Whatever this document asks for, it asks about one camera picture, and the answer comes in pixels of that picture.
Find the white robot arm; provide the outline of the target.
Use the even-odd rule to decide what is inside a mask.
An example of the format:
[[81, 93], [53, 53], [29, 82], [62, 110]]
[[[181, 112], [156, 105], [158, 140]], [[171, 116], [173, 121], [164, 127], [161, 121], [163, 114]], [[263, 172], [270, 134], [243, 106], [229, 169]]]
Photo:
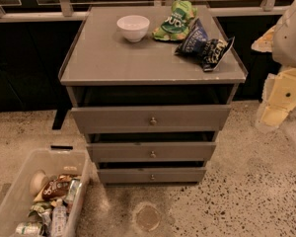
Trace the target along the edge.
[[252, 44], [252, 49], [270, 52], [281, 65], [264, 82], [258, 122], [279, 127], [296, 108], [296, 0], [277, 23]]

